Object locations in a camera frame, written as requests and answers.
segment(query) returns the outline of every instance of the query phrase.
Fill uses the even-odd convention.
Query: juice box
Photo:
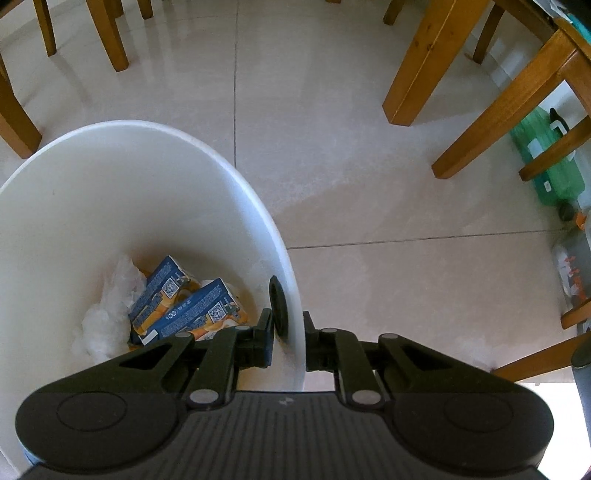
[[[129,314],[133,329],[146,334],[148,328],[177,302],[200,287],[183,267],[168,256],[146,280],[146,289]]]
[[[147,345],[178,332],[190,332],[195,340],[210,339],[218,330],[248,322],[244,308],[221,278],[200,288],[154,322],[142,338]]]

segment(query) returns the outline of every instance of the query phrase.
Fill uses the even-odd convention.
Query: tile floor
[[[131,65],[115,73],[84,3],[0,44],[43,144],[82,125],[136,118],[216,148],[283,235],[318,326],[362,339],[398,332],[492,367],[574,332],[550,256],[559,227],[519,180],[503,138],[451,180],[430,164],[497,96],[460,55],[412,127],[381,103],[422,13],[394,27],[387,0],[133,0],[118,19]],[[0,143],[4,181],[20,159]],[[567,380],[561,371],[547,380]],[[309,375],[306,388],[330,379]]]

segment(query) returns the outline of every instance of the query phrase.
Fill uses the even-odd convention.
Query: green plastic container
[[[583,36],[587,42],[591,43],[591,31],[587,27],[583,25],[583,23],[575,17],[573,14],[568,13],[567,17],[570,18],[570,21],[573,23],[573,27]]]
[[[511,130],[511,138],[528,164],[560,139],[567,129],[554,109],[550,115],[543,108],[536,107]],[[561,200],[576,200],[585,188],[574,154],[538,175],[533,182],[540,201],[549,206],[555,206]]]

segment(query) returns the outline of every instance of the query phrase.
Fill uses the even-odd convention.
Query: trash
[[[132,327],[139,335],[145,335],[148,328],[170,307],[199,287],[199,282],[172,257],[166,257],[148,277],[144,293],[129,314]]]
[[[129,352],[128,312],[145,290],[146,279],[130,257],[121,255],[105,278],[100,302],[92,305],[74,328],[74,367],[82,370]]]
[[[248,315],[221,278],[197,290],[149,329],[142,343],[179,332],[190,332],[195,340],[209,340],[218,330],[248,322]]]

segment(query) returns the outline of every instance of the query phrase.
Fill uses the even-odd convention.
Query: plastic bag
[[[80,371],[129,352],[128,312],[144,292],[146,278],[130,257],[121,255],[105,278],[99,303],[92,305],[74,329],[74,370]]]

